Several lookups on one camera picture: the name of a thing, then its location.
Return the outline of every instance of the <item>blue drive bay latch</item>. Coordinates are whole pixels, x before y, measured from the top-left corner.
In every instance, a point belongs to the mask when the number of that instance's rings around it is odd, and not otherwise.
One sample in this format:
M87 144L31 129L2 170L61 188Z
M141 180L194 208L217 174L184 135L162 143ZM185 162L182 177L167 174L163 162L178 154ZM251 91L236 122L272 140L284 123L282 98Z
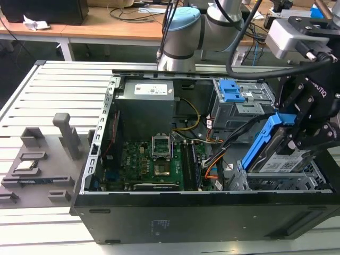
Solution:
M243 169L247 171L247 167L250 165L254 157L257 155L258 151L262 148L262 146L268 143L272 134L271 131L277 125L289 125L292 126L295 123L295 114L286 114L286 113L275 113L271 117L268 118L265 126L257 136L255 142L250 147L246 156L242 160Z
M227 103L244 103L245 98L241 94L241 88L234 80L220 79L219 88L224 96L224 102Z

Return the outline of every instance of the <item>floor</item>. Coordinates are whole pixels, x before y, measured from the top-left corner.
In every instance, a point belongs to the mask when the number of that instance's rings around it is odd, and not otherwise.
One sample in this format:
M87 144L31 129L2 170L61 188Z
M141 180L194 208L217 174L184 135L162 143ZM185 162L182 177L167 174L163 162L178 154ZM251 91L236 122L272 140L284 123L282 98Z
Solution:
M64 60L63 56L56 53L56 43L33 41L22 43L24 43L25 48L37 60ZM14 52L9 53L0 44L0 108L7 102L11 94L35 63L35 59L32 58L19 43L14 41L13 46ZM111 45L110 57L105 57L103 45L91 44L89 45L91 56L87 57L87 49L84 44L73 44L72 47L77 61L153 63L157 52L157 47ZM196 63L223 65L228 55L229 53L226 52L208 52L207 60L201 61L200 51L196 51L195 58ZM246 60L244 65L252 65L252 62L252 60ZM275 59L271 53L265 53L256 64L282 66L285 62Z

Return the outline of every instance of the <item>green motherboard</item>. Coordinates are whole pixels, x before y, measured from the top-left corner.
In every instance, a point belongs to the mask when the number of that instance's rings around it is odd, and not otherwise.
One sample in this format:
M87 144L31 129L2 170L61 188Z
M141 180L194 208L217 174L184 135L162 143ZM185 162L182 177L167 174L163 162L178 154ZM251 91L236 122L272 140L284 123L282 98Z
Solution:
M101 186L107 191L129 191L136 184L174 184L185 190L183 177L183 143L171 144L172 158L152 158L151 141L124 142L120 169L106 168ZM205 145L194 144L198 165L206 158ZM168 152L167 143L155 143L155 151Z

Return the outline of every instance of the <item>motherboard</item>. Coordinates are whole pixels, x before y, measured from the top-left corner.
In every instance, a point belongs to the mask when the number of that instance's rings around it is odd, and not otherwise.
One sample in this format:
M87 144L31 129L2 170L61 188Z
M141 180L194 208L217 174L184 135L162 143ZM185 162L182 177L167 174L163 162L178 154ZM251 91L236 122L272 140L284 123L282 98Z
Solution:
M119 169L104 170L101 187L106 191L196 191L202 188L201 161L206 159L201 142L124 142Z

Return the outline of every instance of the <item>desk leg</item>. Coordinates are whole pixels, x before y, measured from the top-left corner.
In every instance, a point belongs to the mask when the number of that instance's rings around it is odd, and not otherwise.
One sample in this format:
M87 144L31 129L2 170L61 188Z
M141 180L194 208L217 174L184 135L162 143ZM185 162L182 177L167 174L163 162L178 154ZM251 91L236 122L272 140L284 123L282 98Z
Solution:
M104 44L104 55L110 57L110 45Z
M234 59L233 59L233 65L232 66L241 66L243 59L245 57L246 52L248 51L248 46L239 46L236 49Z
M202 50L201 51L201 60L206 60L207 57L207 51L206 50Z
M5 46L8 52L13 52L14 48L11 40L1 40L2 44Z
M61 38L60 41L60 46L62 48L62 52L64 55L65 61L74 61L74 55L73 55L73 50L72 50L72 45L69 41L68 38Z

